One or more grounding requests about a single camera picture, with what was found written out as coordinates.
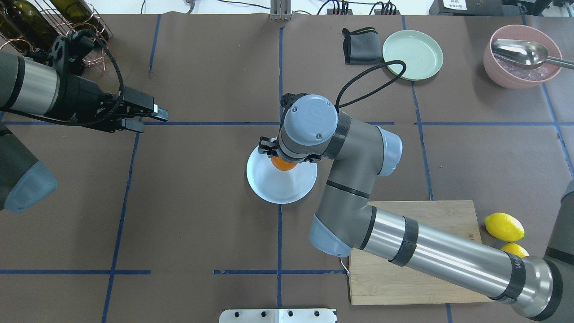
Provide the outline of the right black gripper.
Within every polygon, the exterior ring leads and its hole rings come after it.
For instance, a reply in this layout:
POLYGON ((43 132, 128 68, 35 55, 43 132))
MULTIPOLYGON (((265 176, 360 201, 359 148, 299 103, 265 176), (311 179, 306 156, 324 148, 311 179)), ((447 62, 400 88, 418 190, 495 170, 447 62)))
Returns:
POLYGON ((287 149, 287 147, 285 147, 285 145, 278 137, 260 137, 257 153, 265 155, 269 159, 275 156, 279 157, 285 162, 295 164, 318 163, 322 159, 321 155, 294 153, 293 151, 287 149))

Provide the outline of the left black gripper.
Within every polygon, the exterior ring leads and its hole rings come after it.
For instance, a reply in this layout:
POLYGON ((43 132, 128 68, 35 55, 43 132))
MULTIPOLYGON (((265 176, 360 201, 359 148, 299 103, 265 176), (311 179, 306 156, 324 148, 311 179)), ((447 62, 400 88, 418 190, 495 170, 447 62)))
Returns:
MULTIPOLYGON (((118 94, 103 92, 98 84, 80 76, 68 74, 61 78, 56 99, 56 119, 73 123, 91 123, 104 116, 119 99, 118 94)), ((123 109, 129 116, 147 117, 160 122, 169 120, 169 112, 159 108, 152 95, 131 87, 124 88, 123 109)), ((144 133, 143 122, 133 118, 117 121, 117 130, 144 133)))

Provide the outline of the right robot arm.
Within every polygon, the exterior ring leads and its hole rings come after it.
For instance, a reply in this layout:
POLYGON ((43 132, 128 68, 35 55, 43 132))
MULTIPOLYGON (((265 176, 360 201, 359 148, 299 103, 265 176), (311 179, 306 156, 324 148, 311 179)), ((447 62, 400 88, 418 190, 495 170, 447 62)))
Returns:
POLYGON ((510 305, 528 319, 573 321, 573 184, 543 257, 521 258, 369 204, 375 180, 389 176, 402 155, 398 135, 353 119, 320 95, 281 96, 277 139, 258 152, 288 163, 333 161, 309 239, 332 256, 353 248, 407 266, 510 305))

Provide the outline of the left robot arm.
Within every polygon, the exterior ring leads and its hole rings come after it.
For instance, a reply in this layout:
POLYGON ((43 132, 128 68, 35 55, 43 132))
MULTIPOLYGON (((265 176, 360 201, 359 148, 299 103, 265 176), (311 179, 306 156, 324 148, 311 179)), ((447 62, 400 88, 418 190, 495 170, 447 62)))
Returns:
MULTIPOLYGON (((130 87, 116 95, 92 80, 14 53, 1 53, 1 111, 49 123, 113 133, 143 133, 138 117, 166 122, 169 113, 154 98, 130 87)), ((1 125, 1 208, 22 213, 58 186, 54 175, 12 131, 1 125)))

